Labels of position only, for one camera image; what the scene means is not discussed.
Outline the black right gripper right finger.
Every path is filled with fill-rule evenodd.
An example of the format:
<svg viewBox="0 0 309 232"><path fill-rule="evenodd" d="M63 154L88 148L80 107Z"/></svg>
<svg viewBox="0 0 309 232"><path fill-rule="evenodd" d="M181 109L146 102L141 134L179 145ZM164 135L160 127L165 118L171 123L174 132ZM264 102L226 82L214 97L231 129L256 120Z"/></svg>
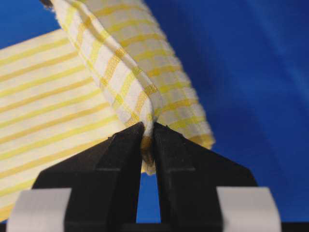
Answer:
<svg viewBox="0 0 309 232"><path fill-rule="evenodd" d="M154 124L161 219L173 232L221 232L217 186L256 187L249 169Z"/></svg>

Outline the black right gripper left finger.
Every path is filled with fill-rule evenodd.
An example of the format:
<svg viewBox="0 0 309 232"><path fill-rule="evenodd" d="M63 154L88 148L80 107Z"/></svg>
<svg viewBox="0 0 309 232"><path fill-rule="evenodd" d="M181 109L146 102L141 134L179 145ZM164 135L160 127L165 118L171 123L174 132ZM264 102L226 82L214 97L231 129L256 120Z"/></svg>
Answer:
<svg viewBox="0 0 309 232"><path fill-rule="evenodd" d="M66 232L118 232L136 222L143 132L139 122L40 172L33 189L71 189Z"/></svg>

